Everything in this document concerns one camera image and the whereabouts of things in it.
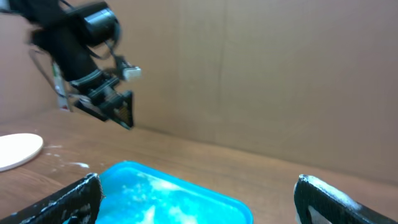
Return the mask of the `white plate bottom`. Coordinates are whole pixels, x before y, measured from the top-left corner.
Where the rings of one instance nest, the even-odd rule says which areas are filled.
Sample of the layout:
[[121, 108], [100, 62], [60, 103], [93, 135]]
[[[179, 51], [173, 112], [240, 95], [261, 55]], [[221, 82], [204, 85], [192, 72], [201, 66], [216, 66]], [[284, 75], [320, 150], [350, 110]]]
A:
[[42, 150], [44, 140], [32, 133], [1, 136], [1, 172], [21, 166], [34, 159]]

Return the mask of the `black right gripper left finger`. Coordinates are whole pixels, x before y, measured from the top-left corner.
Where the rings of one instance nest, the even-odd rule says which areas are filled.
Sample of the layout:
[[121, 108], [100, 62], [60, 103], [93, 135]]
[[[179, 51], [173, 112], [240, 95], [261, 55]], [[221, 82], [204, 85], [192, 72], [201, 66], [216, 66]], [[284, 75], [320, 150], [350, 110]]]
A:
[[1, 219], [1, 224], [95, 223], [103, 199], [97, 173], [62, 188], [48, 197]]

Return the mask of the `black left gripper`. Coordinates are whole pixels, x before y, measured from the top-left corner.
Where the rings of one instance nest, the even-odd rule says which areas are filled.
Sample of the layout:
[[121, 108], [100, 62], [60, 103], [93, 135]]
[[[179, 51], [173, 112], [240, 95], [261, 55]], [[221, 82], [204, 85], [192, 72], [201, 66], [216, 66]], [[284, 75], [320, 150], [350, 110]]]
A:
[[114, 87], [119, 82], [118, 77], [102, 70], [70, 81], [77, 98], [73, 105], [101, 121], [111, 119], [126, 129], [133, 128], [134, 94], [131, 90], [118, 93]]

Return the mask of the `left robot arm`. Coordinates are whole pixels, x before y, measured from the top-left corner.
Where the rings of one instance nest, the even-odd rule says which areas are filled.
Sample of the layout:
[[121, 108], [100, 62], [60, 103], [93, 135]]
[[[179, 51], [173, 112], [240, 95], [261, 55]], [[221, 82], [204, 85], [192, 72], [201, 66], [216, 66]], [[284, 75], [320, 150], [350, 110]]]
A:
[[30, 43], [47, 52], [72, 92], [74, 106], [101, 120], [134, 127], [134, 93], [116, 91], [121, 81], [140, 75], [115, 49], [121, 25], [105, 1], [74, 7], [67, 1], [1, 1], [1, 12], [27, 19], [36, 29]]

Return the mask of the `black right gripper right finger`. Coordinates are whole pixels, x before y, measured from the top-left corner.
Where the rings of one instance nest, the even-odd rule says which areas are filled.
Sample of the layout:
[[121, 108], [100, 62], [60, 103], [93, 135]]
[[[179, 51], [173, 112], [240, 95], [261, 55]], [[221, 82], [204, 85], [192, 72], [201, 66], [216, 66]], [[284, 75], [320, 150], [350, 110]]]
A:
[[299, 175], [294, 204], [297, 223], [397, 224], [312, 175]]

